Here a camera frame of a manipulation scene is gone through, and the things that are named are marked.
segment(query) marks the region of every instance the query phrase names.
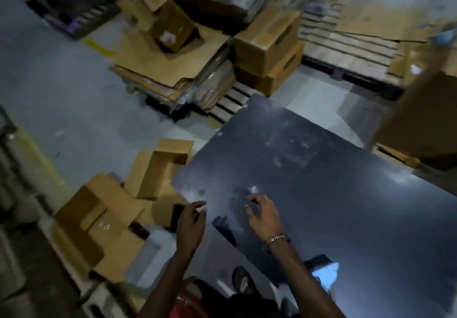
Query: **black shoe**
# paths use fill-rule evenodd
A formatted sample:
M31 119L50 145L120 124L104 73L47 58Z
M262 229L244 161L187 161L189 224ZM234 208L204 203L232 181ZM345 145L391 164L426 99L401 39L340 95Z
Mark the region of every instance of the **black shoe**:
M233 270L232 273L232 284L237 293L243 293L247 295L260 295L257 287L249 275L242 266L238 266Z

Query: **black table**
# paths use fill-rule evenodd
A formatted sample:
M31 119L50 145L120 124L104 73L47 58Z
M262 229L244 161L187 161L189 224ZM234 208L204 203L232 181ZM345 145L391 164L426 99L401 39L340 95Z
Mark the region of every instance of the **black table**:
M208 223L226 217L237 248L278 284L244 211L249 190L268 195L304 260L340 263L335 300L348 318L451 310L457 198L270 100L252 97L173 185L208 202Z

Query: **person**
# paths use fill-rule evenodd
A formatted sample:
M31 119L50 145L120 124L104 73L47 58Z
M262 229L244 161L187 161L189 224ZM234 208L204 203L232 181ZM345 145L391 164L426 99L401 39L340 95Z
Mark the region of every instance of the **person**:
M245 206L249 226L260 240L268 244L271 253L281 265L297 301L300 316L302 318L345 318L331 297L305 269L299 254L283 236L284 229L273 202L265 195L250 195L248 199L259 205L258 216L248 205ZM139 318L169 318L181 289L184 273L205 231L206 211L197 211L204 205L205 202L194 202L182 211L176 231L176 252L156 288L140 310ZM228 306L230 309L225 312L225 316L277 317L280 315L273 300L260 297L251 277L242 267L235 269L232 282L238 294L226 299L231 300L236 297Z

